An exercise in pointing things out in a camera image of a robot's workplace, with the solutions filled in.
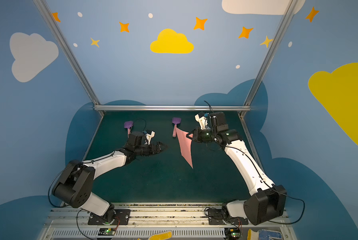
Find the pink square paper sheet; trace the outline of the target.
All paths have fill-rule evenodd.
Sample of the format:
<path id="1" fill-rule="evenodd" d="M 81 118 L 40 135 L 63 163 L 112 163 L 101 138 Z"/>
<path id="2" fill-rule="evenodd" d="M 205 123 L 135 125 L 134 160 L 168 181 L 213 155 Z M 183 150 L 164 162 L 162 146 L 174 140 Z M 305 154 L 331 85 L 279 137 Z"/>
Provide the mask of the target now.
<path id="1" fill-rule="evenodd" d="M 184 157 L 186 162 L 193 169 L 192 156 L 191 156 L 192 139 L 187 137 L 188 132 L 180 130 L 178 127 L 175 127 L 175 130 L 179 141 L 181 155 Z"/>

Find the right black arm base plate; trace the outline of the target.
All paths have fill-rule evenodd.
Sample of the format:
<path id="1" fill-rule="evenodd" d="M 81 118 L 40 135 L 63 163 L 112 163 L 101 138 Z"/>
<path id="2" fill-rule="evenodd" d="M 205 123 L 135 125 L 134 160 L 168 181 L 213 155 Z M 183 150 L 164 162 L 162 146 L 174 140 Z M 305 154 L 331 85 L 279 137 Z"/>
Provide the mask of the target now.
<path id="1" fill-rule="evenodd" d="M 243 217 L 231 217 L 223 209 L 206 208 L 205 216 L 210 225 L 248 225 L 248 219 Z"/>

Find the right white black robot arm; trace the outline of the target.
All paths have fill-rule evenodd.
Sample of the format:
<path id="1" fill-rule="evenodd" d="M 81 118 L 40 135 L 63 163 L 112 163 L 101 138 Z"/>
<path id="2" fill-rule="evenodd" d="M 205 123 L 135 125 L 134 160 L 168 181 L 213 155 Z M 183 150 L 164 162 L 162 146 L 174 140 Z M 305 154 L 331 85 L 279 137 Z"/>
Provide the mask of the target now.
<path id="1" fill-rule="evenodd" d="M 287 197 L 285 188 L 277 186 L 259 167 L 237 130 L 228 127 L 224 113 L 201 112 L 195 120 L 199 127 L 186 137 L 197 143 L 217 143 L 232 159 L 249 190 L 248 200 L 226 203 L 225 214 L 247 218 L 255 226 L 282 216 Z"/>

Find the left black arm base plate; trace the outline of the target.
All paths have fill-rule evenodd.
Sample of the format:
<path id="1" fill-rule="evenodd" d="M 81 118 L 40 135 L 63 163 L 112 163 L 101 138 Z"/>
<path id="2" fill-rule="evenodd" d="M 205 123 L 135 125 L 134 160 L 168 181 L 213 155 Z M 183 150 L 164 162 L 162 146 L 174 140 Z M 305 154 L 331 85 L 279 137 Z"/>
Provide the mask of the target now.
<path id="1" fill-rule="evenodd" d="M 131 210 L 130 209 L 115 209 L 109 210 L 104 216 L 98 216 L 94 213 L 90 213 L 88 225 L 128 225 L 130 220 Z"/>

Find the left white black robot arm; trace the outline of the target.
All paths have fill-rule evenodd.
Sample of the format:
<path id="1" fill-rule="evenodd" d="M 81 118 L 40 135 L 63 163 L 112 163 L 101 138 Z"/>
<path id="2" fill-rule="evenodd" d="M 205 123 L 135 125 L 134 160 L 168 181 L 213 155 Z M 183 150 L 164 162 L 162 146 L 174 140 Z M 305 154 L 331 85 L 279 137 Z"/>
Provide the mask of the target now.
<path id="1" fill-rule="evenodd" d="M 94 180 L 130 164 L 138 156 L 153 156 L 166 150 L 166 144 L 152 142 L 154 136 L 153 131 L 134 132 L 129 134 L 123 147 L 107 155 L 88 161 L 70 161 L 53 184 L 51 194 L 72 208 L 90 212 L 100 224 L 113 224 L 115 207 L 92 192 Z"/>

